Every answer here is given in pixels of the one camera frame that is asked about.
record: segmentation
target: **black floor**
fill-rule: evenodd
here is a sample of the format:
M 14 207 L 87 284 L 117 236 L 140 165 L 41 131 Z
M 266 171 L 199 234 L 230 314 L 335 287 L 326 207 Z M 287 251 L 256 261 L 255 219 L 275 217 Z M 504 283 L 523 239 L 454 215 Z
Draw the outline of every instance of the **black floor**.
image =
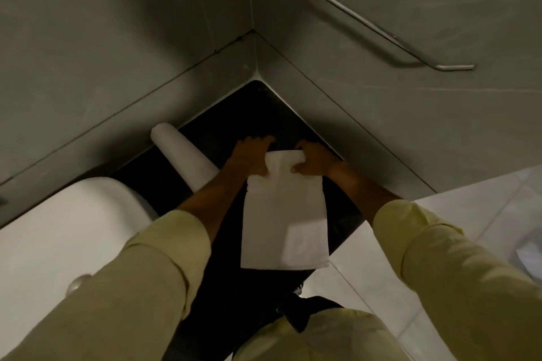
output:
M 273 135 L 273 150 L 292 150 L 302 138 L 322 139 L 261 82 L 251 82 L 180 128 L 221 168 L 235 143 L 247 136 Z M 112 174 L 137 191 L 159 215 L 192 192 L 157 147 Z M 223 361 L 248 339 L 278 303 L 311 271 L 240 268 L 246 186 L 228 211 L 189 317 L 180 325 L 164 359 Z M 324 178 L 330 254 L 363 222 L 346 195 Z

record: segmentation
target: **toilet flush button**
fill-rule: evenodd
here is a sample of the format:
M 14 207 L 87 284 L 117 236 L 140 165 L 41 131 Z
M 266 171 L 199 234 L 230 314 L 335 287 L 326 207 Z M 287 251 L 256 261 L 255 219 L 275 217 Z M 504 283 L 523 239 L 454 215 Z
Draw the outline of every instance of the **toilet flush button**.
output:
M 69 296 L 70 294 L 72 294 L 73 291 L 81 287 L 81 285 L 90 277 L 92 277 L 91 274 L 83 274 L 82 276 L 79 276 L 75 280 L 73 280 L 68 286 L 66 296 Z

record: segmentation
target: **white cylinder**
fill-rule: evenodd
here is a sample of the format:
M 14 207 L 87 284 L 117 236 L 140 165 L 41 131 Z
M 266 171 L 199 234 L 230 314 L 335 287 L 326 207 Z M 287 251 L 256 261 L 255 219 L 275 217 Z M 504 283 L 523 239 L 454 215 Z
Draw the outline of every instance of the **white cylinder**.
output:
M 151 140 L 195 193 L 217 174 L 218 168 L 171 124 L 151 130 Z

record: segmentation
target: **shirt cuff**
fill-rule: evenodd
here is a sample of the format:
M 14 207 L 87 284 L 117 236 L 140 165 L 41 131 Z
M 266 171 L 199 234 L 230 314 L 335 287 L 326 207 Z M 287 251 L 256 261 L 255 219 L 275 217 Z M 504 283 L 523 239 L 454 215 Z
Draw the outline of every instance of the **shirt cuff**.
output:
M 187 284 L 182 315 L 186 318 L 211 256 L 211 242 L 201 221 L 181 210 L 170 211 L 128 240 L 124 249 L 135 245 L 160 250 L 180 269 Z
M 376 213 L 373 221 L 376 240 L 395 274 L 405 284 L 407 283 L 403 278 L 402 267 L 406 250 L 424 229 L 437 225 L 449 226 L 463 234 L 459 227 L 407 200 L 390 201 Z

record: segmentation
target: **person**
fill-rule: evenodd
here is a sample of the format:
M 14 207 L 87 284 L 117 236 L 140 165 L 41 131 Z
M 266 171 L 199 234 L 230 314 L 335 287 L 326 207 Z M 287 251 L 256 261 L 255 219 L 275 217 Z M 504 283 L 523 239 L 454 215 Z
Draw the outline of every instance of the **person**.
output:
M 160 360 L 190 311 L 220 223 L 248 176 L 265 176 L 272 137 L 237 142 L 220 173 L 51 311 L 4 359 Z M 302 140 L 292 173 L 327 176 L 356 204 L 397 276 L 414 290 L 451 353 L 463 360 L 542 359 L 542 289 L 461 229 L 362 177 Z M 234 360 L 405 360 L 378 317 L 328 308 L 297 332 L 284 317 Z

